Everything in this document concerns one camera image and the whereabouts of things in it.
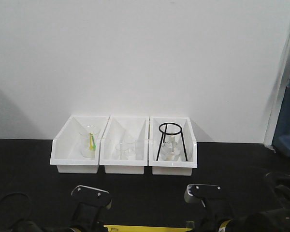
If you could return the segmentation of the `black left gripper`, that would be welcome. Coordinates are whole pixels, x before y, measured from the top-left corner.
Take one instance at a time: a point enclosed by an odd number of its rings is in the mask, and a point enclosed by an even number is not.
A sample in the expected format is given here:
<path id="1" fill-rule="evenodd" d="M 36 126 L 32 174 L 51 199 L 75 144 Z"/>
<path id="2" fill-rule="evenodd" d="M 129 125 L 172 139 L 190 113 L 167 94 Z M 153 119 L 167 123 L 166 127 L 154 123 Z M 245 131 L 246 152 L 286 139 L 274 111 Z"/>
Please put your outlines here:
<path id="1" fill-rule="evenodd" d="M 107 232 L 101 215 L 111 208 L 112 196 L 103 189 L 85 185 L 76 186 L 71 196 L 78 200 L 71 223 L 64 232 Z"/>

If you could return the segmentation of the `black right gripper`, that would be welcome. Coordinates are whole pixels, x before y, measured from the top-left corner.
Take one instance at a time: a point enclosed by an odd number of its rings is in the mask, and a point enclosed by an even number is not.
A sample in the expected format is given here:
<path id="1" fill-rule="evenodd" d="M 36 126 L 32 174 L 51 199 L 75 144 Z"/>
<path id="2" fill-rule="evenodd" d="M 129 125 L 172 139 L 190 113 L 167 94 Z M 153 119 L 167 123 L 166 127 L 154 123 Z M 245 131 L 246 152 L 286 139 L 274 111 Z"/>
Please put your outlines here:
<path id="1" fill-rule="evenodd" d="M 206 216 L 192 232 L 225 232 L 234 217 L 226 194 L 219 185 L 188 184 L 184 194 L 185 202 L 200 203 Z"/>

